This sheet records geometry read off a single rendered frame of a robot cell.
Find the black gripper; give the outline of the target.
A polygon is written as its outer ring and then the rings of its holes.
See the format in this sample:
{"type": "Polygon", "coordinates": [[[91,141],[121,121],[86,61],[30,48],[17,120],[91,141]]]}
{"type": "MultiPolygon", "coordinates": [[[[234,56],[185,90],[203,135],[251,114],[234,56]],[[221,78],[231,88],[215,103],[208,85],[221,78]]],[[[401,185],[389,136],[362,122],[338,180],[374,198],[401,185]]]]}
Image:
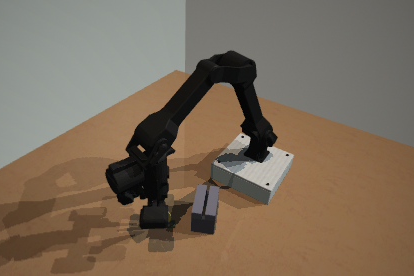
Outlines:
{"type": "Polygon", "coordinates": [[[160,180],[148,180],[141,183],[148,198],[148,206],[143,206],[140,211],[140,228],[159,229],[168,227],[168,205],[164,201],[169,191],[169,166],[167,174],[160,180]]]}

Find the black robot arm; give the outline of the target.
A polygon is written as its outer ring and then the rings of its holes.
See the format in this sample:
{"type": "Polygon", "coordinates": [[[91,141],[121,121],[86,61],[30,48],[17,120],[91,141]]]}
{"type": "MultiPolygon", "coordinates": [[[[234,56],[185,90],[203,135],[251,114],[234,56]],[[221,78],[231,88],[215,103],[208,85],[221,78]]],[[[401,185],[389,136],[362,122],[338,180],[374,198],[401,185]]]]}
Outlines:
{"type": "Polygon", "coordinates": [[[244,156],[262,163],[270,153],[267,148],[273,147],[278,137],[262,115],[253,85],[256,77],[255,61],[235,51],[201,60],[167,104],[136,127],[125,149],[129,157],[108,165],[106,179],[118,202],[127,205],[138,196],[140,200],[146,199],[141,185],[145,178],[160,180],[166,176],[167,156],[175,153],[171,145],[180,124],[216,83],[230,83],[234,87],[245,116],[240,126],[251,138],[244,156]],[[144,152],[137,147],[139,144],[144,152]]]}

